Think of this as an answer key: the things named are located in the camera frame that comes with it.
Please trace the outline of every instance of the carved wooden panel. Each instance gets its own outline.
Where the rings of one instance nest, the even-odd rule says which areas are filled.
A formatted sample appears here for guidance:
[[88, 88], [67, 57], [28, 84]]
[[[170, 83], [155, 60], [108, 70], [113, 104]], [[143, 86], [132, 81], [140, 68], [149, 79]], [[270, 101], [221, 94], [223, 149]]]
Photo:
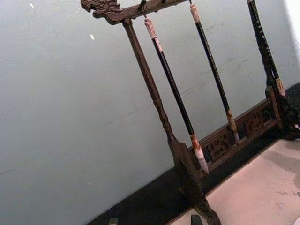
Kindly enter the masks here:
[[249, 116], [245, 121], [246, 130], [248, 136], [252, 136], [254, 133], [259, 132], [264, 128], [264, 116], [263, 111], [257, 111]]
[[213, 140], [208, 145], [208, 150], [210, 152], [211, 160], [216, 161], [225, 155], [229, 149], [231, 148], [231, 141], [230, 141], [230, 132], [220, 136], [219, 138]]

